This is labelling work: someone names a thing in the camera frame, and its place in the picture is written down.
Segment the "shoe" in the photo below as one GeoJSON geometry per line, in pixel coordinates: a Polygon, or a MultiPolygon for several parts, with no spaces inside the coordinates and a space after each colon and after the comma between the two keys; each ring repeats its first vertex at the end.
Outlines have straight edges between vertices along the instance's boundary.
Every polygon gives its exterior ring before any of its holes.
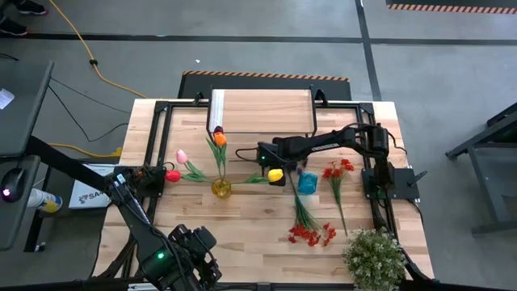
{"type": "Polygon", "coordinates": [[[21,4],[15,4],[15,6],[19,13],[23,15],[46,15],[48,13],[43,5],[34,3],[31,0],[25,0],[25,2],[21,4]]]}
{"type": "Polygon", "coordinates": [[[0,23],[0,32],[7,33],[12,36],[25,36],[28,34],[27,27],[17,24],[10,19],[5,19],[0,23]]]}

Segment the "yellow vase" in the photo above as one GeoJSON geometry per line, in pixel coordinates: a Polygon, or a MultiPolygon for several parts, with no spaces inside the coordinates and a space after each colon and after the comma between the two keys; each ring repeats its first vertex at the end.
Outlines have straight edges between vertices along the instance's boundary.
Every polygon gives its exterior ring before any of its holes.
{"type": "Polygon", "coordinates": [[[228,199],[232,195],[232,184],[228,180],[217,179],[212,183],[212,193],[219,199],[228,199]]]}

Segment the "wooden tabletop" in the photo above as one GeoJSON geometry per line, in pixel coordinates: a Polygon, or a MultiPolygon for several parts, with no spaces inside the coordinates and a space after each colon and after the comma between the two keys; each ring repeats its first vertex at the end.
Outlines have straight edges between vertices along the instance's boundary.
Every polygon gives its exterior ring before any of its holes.
{"type": "MultiPolygon", "coordinates": [[[[135,101],[120,159],[122,165],[143,164],[155,101],[135,101]]],[[[398,146],[403,146],[394,103],[374,102],[373,107],[376,121],[381,122],[395,136],[398,146]]],[[[216,163],[205,141],[206,114],[206,108],[174,109],[166,161],[175,162],[175,151],[182,149],[189,160],[206,175],[215,177],[216,163]]],[[[353,110],[317,109],[317,134],[341,129],[353,122],[356,122],[353,110]]],[[[162,124],[163,120],[158,126],[154,161],[157,158],[162,124]]],[[[237,148],[255,147],[257,141],[271,142],[274,136],[281,135],[228,134],[227,178],[240,181],[249,174],[259,172],[259,166],[254,163],[232,162],[236,160],[234,151],[237,148]]],[[[389,160],[395,167],[405,167],[407,160],[404,153],[394,149],[391,142],[390,145],[389,160]]],[[[306,170],[321,175],[329,162],[340,158],[349,159],[356,169],[347,174],[342,185],[342,207],[347,228],[349,231],[360,227],[372,228],[372,212],[369,202],[364,198],[360,178],[360,169],[364,166],[360,155],[345,148],[311,154],[306,170]]],[[[177,169],[185,171],[181,165],[177,165],[177,169]]],[[[328,247],[309,247],[287,242],[288,230],[295,217],[290,187],[235,185],[233,195],[228,200],[218,200],[207,184],[187,181],[167,183],[163,197],[158,202],[155,225],[165,234],[169,234],[179,223],[191,229],[207,227],[217,239],[212,252],[223,274],[221,282],[351,283],[352,279],[341,258],[343,248],[346,247],[346,236],[328,183],[320,180],[317,192],[304,196],[303,202],[320,225],[330,222],[336,227],[337,236],[328,247]]],[[[393,200],[393,210],[402,246],[420,269],[433,277],[418,212],[405,200],[393,200]]],[[[94,275],[101,273],[116,257],[128,235],[128,228],[118,209],[109,208],[94,275]]]]}

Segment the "hazard tape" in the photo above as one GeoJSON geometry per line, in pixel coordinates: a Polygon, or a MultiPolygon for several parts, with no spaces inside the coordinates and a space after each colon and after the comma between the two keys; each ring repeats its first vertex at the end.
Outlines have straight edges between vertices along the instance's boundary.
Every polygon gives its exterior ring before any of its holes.
{"type": "Polygon", "coordinates": [[[243,72],[218,72],[218,71],[190,70],[190,71],[183,72],[183,76],[185,76],[185,75],[291,78],[291,79],[305,79],[305,80],[329,80],[329,81],[348,82],[348,78],[345,78],[345,77],[329,77],[329,76],[314,76],[314,75],[299,75],[299,74],[267,74],[267,73],[243,73],[243,72]]]}
{"type": "Polygon", "coordinates": [[[515,14],[516,8],[510,7],[478,7],[478,6],[449,6],[449,5],[423,5],[423,4],[389,4],[392,10],[407,11],[433,11],[433,12],[463,12],[463,13],[494,13],[515,14]]]}

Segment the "concrete floor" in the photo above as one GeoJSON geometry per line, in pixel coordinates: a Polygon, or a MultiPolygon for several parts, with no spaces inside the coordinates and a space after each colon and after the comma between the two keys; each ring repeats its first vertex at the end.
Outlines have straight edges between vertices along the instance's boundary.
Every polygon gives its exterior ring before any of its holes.
{"type": "MultiPolygon", "coordinates": [[[[353,0],[56,2],[84,33],[361,37],[353,0]]],[[[364,1],[364,5],[374,38],[517,39],[515,15],[390,11],[380,0],[364,1]]],[[[44,18],[15,17],[12,10],[8,14],[36,32],[71,32],[53,8],[44,18]]],[[[184,70],[229,70],[347,76],[353,100],[372,100],[362,44],[89,41],[89,45],[105,76],[150,97],[174,98],[184,70]]],[[[100,81],[78,41],[0,39],[0,53],[24,61],[52,59],[56,62],[54,78],[114,107],[131,110],[135,96],[100,81]]],[[[419,188],[436,278],[515,289],[517,233],[472,237],[472,226],[490,222],[488,211],[470,161],[460,157],[450,162],[443,153],[517,100],[517,85],[512,82],[517,73],[517,46],[376,44],[372,53],[382,99],[396,103],[410,163],[416,171],[429,171],[419,188]]],[[[55,82],[51,86],[91,137],[128,120],[127,114],[79,98],[55,82]]],[[[75,144],[96,153],[111,153],[124,141],[121,129],[103,140],[87,142],[50,93],[35,133],[44,141],[75,144]]],[[[27,226],[30,217],[25,218],[27,226]]],[[[0,285],[87,278],[102,221],[102,214],[49,221],[48,249],[41,254],[21,254],[20,239],[15,249],[0,253],[0,285]]]]}

